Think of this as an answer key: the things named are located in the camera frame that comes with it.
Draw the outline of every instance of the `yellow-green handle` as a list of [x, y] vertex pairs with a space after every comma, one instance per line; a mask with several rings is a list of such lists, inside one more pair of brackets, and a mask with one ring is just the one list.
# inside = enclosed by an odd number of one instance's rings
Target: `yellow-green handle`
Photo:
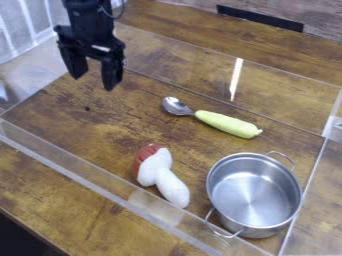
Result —
[[227, 132], [244, 139], [251, 139], [261, 133], [261, 129], [257, 129], [253, 124], [221, 114], [205, 110], [197, 110], [195, 112], [195, 116], [199, 120], [223, 132]]

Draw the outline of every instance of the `pot rim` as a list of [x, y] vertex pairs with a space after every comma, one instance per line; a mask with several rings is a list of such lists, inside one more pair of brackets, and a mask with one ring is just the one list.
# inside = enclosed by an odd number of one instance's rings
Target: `pot rim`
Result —
[[[229, 216], [227, 216], [225, 214], [223, 214], [219, 209], [215, 207], [215, 204], [212, 203], [212, 198], [211, 198], [211, 194], [209, 194], [209, 190], [208, 190], [208, 180], [209, 180], [209, 177], [211, 177], [211, 174], [213, 173], [215, 169], [217, 168], [217, 166], [221, 164], [221, 162], [224, 162], [227, 159], [233, 159], [233, 158], [239, 158], [239, 157], [244, 157], [244, 156], [248, 156], [248, 157], [255, 157], [257, 156], [259, 158], [267, 160], [268, 162], [272, 162], [275, 163], [276, 165], [279, 165], [281, 168], [284, 168], [284, 170], [288, 172], [291, 178], [293, 179], [293, 182], [296, 184], [296, 187], [297, 187], [297, 190], [299, 190], [299, 203], [297, 203], [297, 207], [293, 211], [293, 213], [289, 215], [289, 217], [280, 223], [277, 224], [273, 224], [273, 225], [269, 225], [269, 226], [253, 226], [253, 225], [248, 225], [245, 223], [241, 223], [239, 221], [236, 221], [235, 219], [232, 219]], [[213, 166], [211, 167], [209, 169], [209, 172], [207, 174], [207, 179], [205, 179], [205, 189], [207, 189], [207, 195], [208, 195], [208, 199], [209, 199], [209, 202], [211, 202], [211, 205], [212, 207], [215, 208], [215, 210], [219, 212], [219, 214], [227, 218], [231, 222], [233, 222], [235, 224], [243, 226], [244, 228], [252, 228], [252, 229], [257, 229], [257, 230], [265, 230], [265, 229], [272, 229], [272, 228], [277, 228], [277, 227], [281, 227], [284, 226], [288, 222], [291, 222], [291, 220], [293, 219], [293, 217], [296, 216], [300, 208], [301, 208], [301, 202], [303, 202], [303, 192], [301, 192], [301, 187], [300, 187], [300, 183], [297, 181], [297, 178], [296, 176], [293, 175], [293, 172], [283, 165], [283, 163], [280, 163], [276, 159], [271, 158], [269, 156], [267, 155], [263, 155], [263, 154], [257, 154], [257, 153], [251, 153], [251, 152], [241, 152], [241, 153], [235, 153], [235, 154], [231, 154], [231, 155], [227, 155], [225, 157], [223, 157], [221, 159], [219, 159], [216, 161], [216, 163], [213, 164]]]

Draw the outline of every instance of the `metal spoon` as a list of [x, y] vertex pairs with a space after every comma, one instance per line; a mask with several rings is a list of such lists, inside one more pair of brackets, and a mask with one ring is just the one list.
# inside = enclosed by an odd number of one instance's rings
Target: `metal spoon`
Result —
[[221, 114], [205, 111], [205, 110], [192, 110], [183, 101], [175, 97], [165, 97], [163, 99], [163, 107], [168, 113], [184, 116], [195, 116], [204, 123], [221, 130], [223, 132], [231, 133], [232, 135], [251, 139], [261, 133], [261, 129], [236, 118], [224, 116]]

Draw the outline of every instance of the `black cable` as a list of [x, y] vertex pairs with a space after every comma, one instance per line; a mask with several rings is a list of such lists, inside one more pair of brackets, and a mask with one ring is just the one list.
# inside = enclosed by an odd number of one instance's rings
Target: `black cable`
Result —
[[110, 19], [113, 19], [113, 20], [117, 20], [117, 19], [120, 19], [120, 17], [122, 16], [122, 13], [124, 13], [124, 0], [121, 0], [121, 11], [120, 11], [120, 14], [114, 17], [114, 16], [112, 16], [106, 11], [105, 11], [105, 9], [104, 9], [104, 7], [102, 7], [102, 5], [101, 5], [101, 11], [102, 11], [102, 13], [105, 14], [105, 16], [108, 17], [108, 18], [110, 18]]

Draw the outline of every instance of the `small saucepan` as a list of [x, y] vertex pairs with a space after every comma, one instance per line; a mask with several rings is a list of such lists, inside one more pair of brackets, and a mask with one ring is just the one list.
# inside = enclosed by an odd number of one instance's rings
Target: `small saucepan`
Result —
[[[271, 154], [284, 157], [291, 169]], [[292, 160], [276, 151], [265, 155], [239, 153], [216, 162], [205, 183], [213, 206], [205, 222], [216, 211], [221, 225], [232, 233], [224, 237], [269, 237], [291, 222], [301, 205], [301, 189], [292, 170]]]

